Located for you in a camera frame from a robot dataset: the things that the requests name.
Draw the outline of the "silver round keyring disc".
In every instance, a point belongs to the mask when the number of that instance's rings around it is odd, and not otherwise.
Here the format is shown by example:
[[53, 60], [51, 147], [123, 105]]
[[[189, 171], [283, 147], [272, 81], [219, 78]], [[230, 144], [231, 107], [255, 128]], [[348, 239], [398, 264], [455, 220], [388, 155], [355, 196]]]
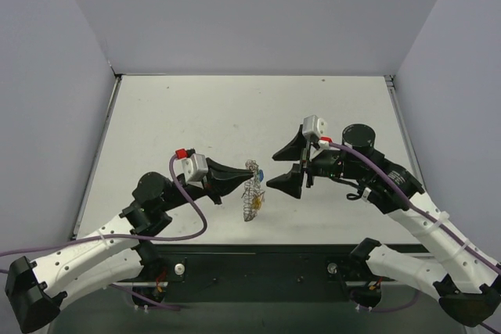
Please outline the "silver round keyring disc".
[[247, 160], [245, 163], [245, 168], [248, 170], [252, 171], [254, 173], [253, 178], [250, 180], [244, 182], [243, 187], [243, 194], [241, 196], [243, 200], [243, 220], [245, 222], [250, 222], [254, 220], [257, 215], [259, 210], [253, 210], [251, 208], [252, 201], [255, 197], [259, 197], [262, 199], [262, 205], [263, 202], [265, 201], [265, 191], [261, 187], [261, 183], [264, 181], [259, 181], [258, 180], [258, 170], [261, 170], [259, 167], [258, 163], [255, 160]]

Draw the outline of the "yellow tagged key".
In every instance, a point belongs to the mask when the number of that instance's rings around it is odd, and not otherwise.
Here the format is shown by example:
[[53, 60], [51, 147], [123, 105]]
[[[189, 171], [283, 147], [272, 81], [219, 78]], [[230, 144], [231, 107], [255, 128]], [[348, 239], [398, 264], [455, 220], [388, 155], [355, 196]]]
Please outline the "yellow tagged key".
[[262, 206], [262, 199], [259, 197], [255, 197], [252, 201], [251, 208], [253, 210], [260, 210]]

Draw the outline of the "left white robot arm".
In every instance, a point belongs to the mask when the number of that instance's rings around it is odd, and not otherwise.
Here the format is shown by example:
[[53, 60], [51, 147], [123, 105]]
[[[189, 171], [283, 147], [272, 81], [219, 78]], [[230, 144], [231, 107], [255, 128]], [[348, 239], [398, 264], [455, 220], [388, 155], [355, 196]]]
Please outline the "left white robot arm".
[[144, 174], [132, 202], [91, 234], [38, 259], [22, 256], [10, 264], [5, 294], [21, 332], [45, 327], [67, 305], [112, 283], [138, 277], [165, 281], [171, 266], [152, 241], [172, 222], [168, 211], [205, 196], [219, 205], [254, 176], [192, 150], [171, 161], [181, 162], [182, 174]]

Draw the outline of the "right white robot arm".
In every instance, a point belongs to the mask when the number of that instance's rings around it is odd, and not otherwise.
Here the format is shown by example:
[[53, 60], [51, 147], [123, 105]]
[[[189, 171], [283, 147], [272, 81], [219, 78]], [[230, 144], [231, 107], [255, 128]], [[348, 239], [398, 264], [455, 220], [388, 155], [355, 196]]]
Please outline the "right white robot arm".
[[366, 238], [350, 253], [356, 271], [401, 282], [436, 300], [463, 326], [476, 327], [500, 306], [500, 263], [480, 251], [433, 203], [423, 185], [403, 166], [375, 148], [375, 131], [352, 124], [341, 143], [326, 137], [322, 120], [302, 124], [294, 138], [273, 155], [290, 161], [289, 172], [266, 185], [295, 199], [315, 178], [355, 186], [352, 198], [374, 205], [406, 229], [433, 256], [432, 262], [399, 253]]

